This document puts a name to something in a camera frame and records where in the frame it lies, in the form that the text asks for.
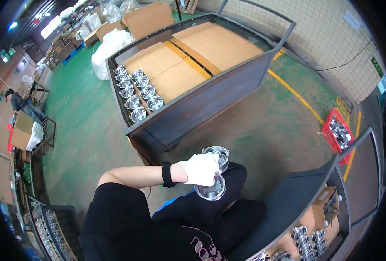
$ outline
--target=ceiling light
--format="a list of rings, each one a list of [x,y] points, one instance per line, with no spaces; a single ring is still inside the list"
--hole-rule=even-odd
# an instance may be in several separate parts
[[[14,28],[14,27],[16,27],[17,26],[17,22],[14,22],[14,23],[12,23],[11,25],[10,25],[10,27],[8,28],[8,29],[12,29],[12,28]]]

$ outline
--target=black wrist strap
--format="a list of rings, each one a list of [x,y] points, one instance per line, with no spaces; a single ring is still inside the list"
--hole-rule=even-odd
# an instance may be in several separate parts
[[[171,180],[171,163],[169,161],[162,162],[162,180],[164,181],[163,187],[173,187],[177,182]]]

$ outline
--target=forearm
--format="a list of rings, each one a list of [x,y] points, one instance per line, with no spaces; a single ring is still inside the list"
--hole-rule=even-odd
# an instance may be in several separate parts
[[[186,182],[187,174],[179,164],[171,165],[171,180]],[[98,185],[113,182],[133,188],[157,186],[164,183],[162,180],[162,166],[135,166],[120,167],[106,171],[100,178]]]

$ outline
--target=electrical cable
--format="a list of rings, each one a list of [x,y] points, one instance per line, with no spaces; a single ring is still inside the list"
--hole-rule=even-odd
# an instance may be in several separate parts
[[[151,195],[151,190],[152,190],[152,187],[149,187],[149,194],[148,194],[147,200],[148,200],[149,196]]]
[[[314,68],[312,68],[312,67],[310,67],[309,65],[306,65],[306,64],[304,64],[304,63],[302,63],[301,61],[299,61],[299,60],[296,60],[295,58],[293,58],[293,57],[291,57],[291,56],[289,56],[289,55],[287,55],[286,53],[284,53],[284,55],[286,55],[287,57],[289,57],[290,59],[292,59],[292,60],[295,60],[296,62],[298,62],[298,63],[300,63],[301,65],[304,65],[305,67],[307,67],[307,68],[309,68],[309,69],[311,69],[311,70],[314,70],[314,71],[325,71],[325,70],[331,70],[331,69],[335,69],[335,68],[339,68],[339,67],[342,67],[342,66],[345,66],[345,65],[347,65],[347,64],[349,64],[350,62],[352,62],[355,58],[357,58],[363,51],[364,51],[364,49],[366,49],[366,47],[369,45],[371,43],[371,40],[351,59],[351,60],[349,60],[348,62],[346,62],[345,64],[342,64],[342,65],[339,65],[339,66],[334,66],[334,67],[331,67],[331,68],[327,68],[327,69],[323,69],[323,70],[316,70],[316,69],[314,69]]]

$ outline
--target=black t-shirt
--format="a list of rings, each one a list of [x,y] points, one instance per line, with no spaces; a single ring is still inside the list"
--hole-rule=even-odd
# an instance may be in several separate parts
[[[207,233],[153,222],[145,195],[117,183],[97,188],[79,240],[88,261],[227,260]]]
[[[17,112],[20,111],[27,104],[27,101],[25,99],[22,99],[17,92],[12,94],[10,102],[12,103],[13,110]]]

